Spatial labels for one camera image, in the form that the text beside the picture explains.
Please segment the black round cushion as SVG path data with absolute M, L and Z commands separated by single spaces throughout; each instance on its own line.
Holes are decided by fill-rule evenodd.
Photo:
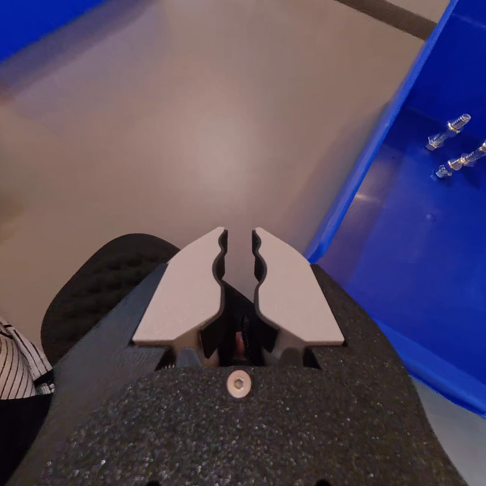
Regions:
M 49 304 L 41 344 L 52 366 L 179 248 L 144 233 L 126 234 L 97 250 Z

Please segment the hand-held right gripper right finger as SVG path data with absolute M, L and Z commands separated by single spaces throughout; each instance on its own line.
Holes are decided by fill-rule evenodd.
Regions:
M 252 252 L 256 334 L 264 356 L 342 346 L 345 338 L 308 260 L 260 227 L 252 231 Z

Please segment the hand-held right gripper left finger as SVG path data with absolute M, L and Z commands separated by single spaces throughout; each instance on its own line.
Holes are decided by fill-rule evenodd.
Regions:
M 216 356 L 227 326 L 222 285 L 227 246 L 228 231 L 217 227 L 170 259 L 132 337 L 134 344 Z

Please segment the blue plastic bin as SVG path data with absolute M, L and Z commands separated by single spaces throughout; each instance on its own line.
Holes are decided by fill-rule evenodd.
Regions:
M 428 137 L 470 122 L 429 151 Z M 485 1 L 450 1 L 306 251 L 377 322 L 408 372 L 485 418 Z
M 1 62 L 102 1 L 1 1 Z

